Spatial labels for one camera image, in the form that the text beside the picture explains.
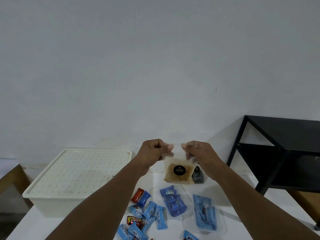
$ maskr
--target plastic bag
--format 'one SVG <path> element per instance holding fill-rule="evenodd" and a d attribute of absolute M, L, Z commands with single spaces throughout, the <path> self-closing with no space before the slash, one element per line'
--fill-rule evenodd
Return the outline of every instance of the plastic bag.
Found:
<path fill-rule="evenodd" d="M 174 144 L 171 152 L 162 155 L 166 172 L 164 181 L 172 184 L 193 184 L 192 174 L 197 166 L 197 159 L 187 158 L 180 144 Z"/>

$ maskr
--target black round sticker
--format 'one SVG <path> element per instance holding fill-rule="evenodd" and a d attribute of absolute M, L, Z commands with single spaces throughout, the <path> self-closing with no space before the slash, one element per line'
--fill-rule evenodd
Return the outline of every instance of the black round sticker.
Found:
<path fill-rule="evenodd" d="M 178 165 L 174 167 L 173 172 L 176 175 L 184 175 L 186 173 L 186 168 L 184 166 Z"/>

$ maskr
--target perforated lid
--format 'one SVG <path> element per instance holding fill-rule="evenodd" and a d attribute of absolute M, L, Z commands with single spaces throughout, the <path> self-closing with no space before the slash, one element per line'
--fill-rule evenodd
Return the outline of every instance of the perforated lid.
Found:
<path fill-rule="evenodd" d="M 65 149 L 31 183 L 24 198 L 86 198 L 131 159 L 131 151 Z"/>

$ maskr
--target person's left arm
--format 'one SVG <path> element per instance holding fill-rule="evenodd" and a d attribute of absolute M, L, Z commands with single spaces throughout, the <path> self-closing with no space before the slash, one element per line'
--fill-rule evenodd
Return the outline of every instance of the person's left arm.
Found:
<path fill-rule="evenodd" d="M 138 154 L 71 211 L 46 240 L 113 239 L 139 178 L 172 149 L 160 139 L 145 141 Z"/>

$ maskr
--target person's right hand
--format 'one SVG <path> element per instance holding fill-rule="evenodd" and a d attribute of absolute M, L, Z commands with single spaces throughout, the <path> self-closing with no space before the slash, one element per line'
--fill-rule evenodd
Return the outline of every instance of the person's right hand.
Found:
<path fill-rule="evenodd" d="M 216 180 L 217 172 L 226 164 L 218 157 L 212 146 L 207 142 L 190 141 L 181 144 L 187 157 L 194 155 L 203 171 L 213 180 Z"/>

